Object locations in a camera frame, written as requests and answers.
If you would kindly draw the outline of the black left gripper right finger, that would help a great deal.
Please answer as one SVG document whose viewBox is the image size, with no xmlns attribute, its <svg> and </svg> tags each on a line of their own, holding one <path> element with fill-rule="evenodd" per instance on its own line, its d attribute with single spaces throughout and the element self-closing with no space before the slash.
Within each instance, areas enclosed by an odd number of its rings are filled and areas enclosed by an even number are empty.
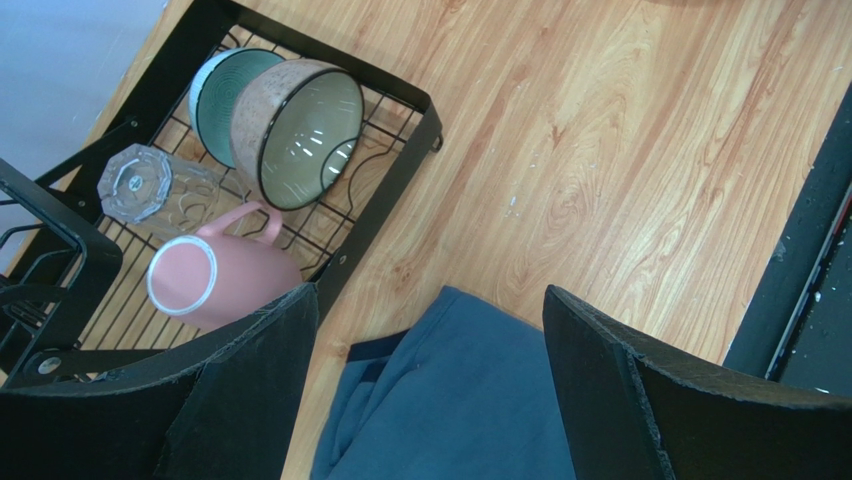
<svg viewBox="0 0 852 480">
<path fill-rule="evenodd" d="M 743 374 L 565 289 L 543 328 L 580 479 L 847 479 L 851 401 Z"/>
</svg>

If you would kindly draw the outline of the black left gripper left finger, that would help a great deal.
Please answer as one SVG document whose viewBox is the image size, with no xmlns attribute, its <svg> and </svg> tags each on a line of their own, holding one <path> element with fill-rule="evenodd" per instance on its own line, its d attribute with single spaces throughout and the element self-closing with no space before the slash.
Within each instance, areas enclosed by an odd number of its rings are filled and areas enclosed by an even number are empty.
<svg viewBox="0 0 852 480">
<path fill-rule="evenodd" d="M 319 325 L 306 283 L 104 373 L 1 393 L 5 479 L 277 479 Z"/>
</svg>

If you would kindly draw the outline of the brown speckled bowl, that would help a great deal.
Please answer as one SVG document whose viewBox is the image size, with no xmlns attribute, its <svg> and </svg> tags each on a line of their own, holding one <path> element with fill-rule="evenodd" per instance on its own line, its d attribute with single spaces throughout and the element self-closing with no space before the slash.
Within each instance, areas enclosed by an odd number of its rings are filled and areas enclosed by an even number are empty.
<svg viewBox="0 0 852 480">
<path fill-rule="evenodd" d="M 234 104 L 234 165 L 266 204 L 297 210 L 343 173 L 364 113 L 361 86 L 347 70 L 314 59 L 277 63 L 250 81 Z"/>
</svg>

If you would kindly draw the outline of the pink mug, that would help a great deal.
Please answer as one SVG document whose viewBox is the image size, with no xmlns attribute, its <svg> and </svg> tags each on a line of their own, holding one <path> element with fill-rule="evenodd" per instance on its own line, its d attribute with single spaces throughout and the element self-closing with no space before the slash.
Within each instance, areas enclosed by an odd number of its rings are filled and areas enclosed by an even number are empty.
<svg viewBox="0 0 852 480">
<path fill-rule="evenodd" d="M 258 237 L 226 232 L 260 211 L 268 220 Z M 295 260 L 275 245 L 282 229 L 279 210 L 250 201 L 166 242 L 147 269 L 149 300 L 160 312 L 201 330 L 242 319 L 303 283 Z"/>
</svg>

